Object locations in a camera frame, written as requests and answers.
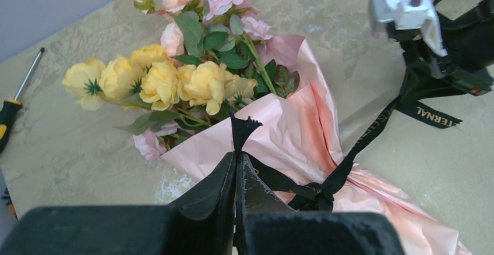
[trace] bouquet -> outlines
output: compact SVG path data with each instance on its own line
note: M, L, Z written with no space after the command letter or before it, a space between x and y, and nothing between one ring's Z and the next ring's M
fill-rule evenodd
M322 70L301 36L273 36L253 0L135 0L168 21L161 42L71 67L63 85L83 109L110 103L143 114L129 126L146 159L201 180L233 149L228 112L262 122L243 150L297 185L321 185L342 162L338 120ZM290 192L276 192L285 202ZM324 196L324 188L317 195ZM354 164L333 211L384 214L407 254L471 254L399 188Z
M221 122L230 109L297 90L299 74L287 68L294 58L276 48L252 0L163 0L163 5L158 10L154 0L134 1L142 12L169 21L161 44L137 49L129 58L118 55L106 66L97 59L75 64L63 80L84 109L107 102L148 111L118 127L136 136L146 158Z

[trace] beige surface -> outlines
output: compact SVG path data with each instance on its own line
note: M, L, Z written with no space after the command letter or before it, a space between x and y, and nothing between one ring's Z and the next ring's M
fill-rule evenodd
M305 35L325 70L348 150L398 92L404 73L396 44L369 35L367 0L255 0L275 33ZM469 6L450 0L442 9ZM48 50L24 95L10 144L0 158L20 215L46 204L157 204L193 182L162 162L147 162L132 138L113 129L132 112L82 111L61 86L68 67L93 56L105 62L158 41L165 22L116 0L0 65L0 97L11 97L41 46ZM432 216L460 230L474 254L494 250L494 93L424 101L461 118L438 130L396 113L357 162L408 192Z

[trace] pink wrapping paper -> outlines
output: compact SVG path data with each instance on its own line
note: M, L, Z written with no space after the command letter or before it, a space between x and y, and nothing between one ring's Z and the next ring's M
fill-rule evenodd
M287 99L270 94L237 112L239 118L252 116L263 124L250 136L244 151L297 184L322 183L344 158L334 100L304 38L280 36L276 39L278 48L283 47L285 54L292 50L292 56L297 56L295 66L285 65L290 71L300 73L300 86ZM201 180L226 152L233 150L231 136L227 119L191 137L161 158L191 178ZM277 195L286 202L293 197L282 192ZM437 222L402 190L358 164L354 164L347 183L334 199L333 211L385 215L396 228L406 254L471 254L460 243L457 230Z

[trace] green leaf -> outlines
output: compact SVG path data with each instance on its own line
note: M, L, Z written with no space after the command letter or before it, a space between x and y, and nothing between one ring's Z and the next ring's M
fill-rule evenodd
M132 94L120 101L117 101L116 104L127 105L129 107L139 107L143 109L151 110L151 104L144 102L139 94Z
M227 40L225 43L220 46L215 48L217 51L224 52L224 51L230 51L235 47L235 37L233 36L228 36Z
M287 95L297 90L300 83L300 75L298 72L292 73L285 84L285 92Z
M186 141L188 139L187 137L182 137L182 136L180 136L180 137L172 136L172 137L175 138L175 140L171 143L171 145L170 145L171 148L174 148L175 146L183 143L184 141Z
M180 16L192 18L192 19L194 19L194 21L197 21L197 22L199 21L199 15L197 15L196 12L192 12L192 11L190 11L190 12L182 12L180 14Z
M151 131L153 131L153 132L158 132L158 131L160 131L160 130L161 130L161 127L162 127L163 125L165 125L165 124L163 124L163 123L161 123L161 122L155 122L155 123L154 123L154 125L153 125L153 126L151 126L151 128L149 128L149 129L150 129Z
M232 15L230 17L230 29L232 30L232 33L238 36L244 33L244 24L238 15Z
M184 43L196 46L202 38L202 26L195 19L188 15L178 15L175 23L184 35Z
M274 81L274 76L276 75L276 61L273 59L271 60L266 66L264 66L266 69L266 73L269 76L269 79L271 82Z
M206 15L209 13L209 0L203 0L203 2L202 17L206 17Z
M243 57L237 53L230 53L221 56L220 62L226 64L226 66L232 70L243 69L249 65L249 61L243 59Z
M212 32L230 33L230 29L225 25L211 25L206 30L208 33L212 33Z
M255 59L254 54L252 54L249 46L244 41L240 42L240 51L242 52L245 60L253 61Z
M135 0L134 7L138 10L146 10L147 12L155 11L155 3L154 0Z
M175 121L178 124L178 126L180 126L180 128L185 130L201 132L207 129L207 126L204 126L202 124L199 124L197 122L194 122L192 120L183 117L179 117Z
M262 76L258 72L254 73L253 78L257 80L257 86L254 88L256 94L269 92L266 82L264 82Z
M223 52L217 51L216 52L216 55L218 55L218 57L221 57L221 56L223 56L225 54L229 54L229 53L237 53L237 49L236 48L232 48L230 50L223 51Z
M134 136L138 136L144 133L145 130L151 128L155 124L155 122L149 120L150 117L151 117L151 113L143 114L139 116L134 121L134 123L130 124L129 126L117 126L115 128L119 130L127 131L133 134Z
M287 67L283 65L276 66L276 76L274 77L274 82L280 86L284 86L288 80L290 72Z
M179 117L178 113L171 111L153 111L149 116L149 120L165 125Z
M200 64L202 64L202 61L199 60L199 58L195 57L195 56L192 56L192 55L176 55L176 56L173 56L174 59L176 60L179 60L180 62L184 63L184 64L190 64L190 65L196 65L196 66L199 66Z
M214 25L223 24L223 23L225 23L227 21L228 21L228 16L227 15L218 16L217 18L213 19L213 24Z
M201 58L204 55L202 40L200 40L197 44L192 44L189 41L184 41L184 45L189 55L192 55L196 58Z
M285 93L286 93L286 92L285 92L285 89L284 89L283 87L278 86L278 85L275 85L275 86L274 86L274 89L275 89L275 91L276 91L276 94L277 94L278 96L280 96L281 98L284 98L284 97L286 96L286 95L285 95Z
M256 68L254 68L254 64L250 63L247 69L245 69L244 75L247 79L251 79L256 72Z
M223 46L228 38L228 33L217 31L211 32L204 37L204 50L210 50Z

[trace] screwdriver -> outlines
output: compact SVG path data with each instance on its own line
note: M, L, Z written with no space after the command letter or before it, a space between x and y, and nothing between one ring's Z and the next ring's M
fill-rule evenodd
M22 81L22 84L20 85L14 99L8 99L3 102L3 108L2 111L0 111L0 153L3 152L7 142L9 141L10 131L12 131L12 127L16 120L16 115L22 108L22 103L19 101L19 97L26 87L33 71L38 66L38 63L40 63L40 59L43 56L44 51L45 49L42 47L34 58L34 61L29 67L29 70L27 71L27 74L24 77L24 80Z

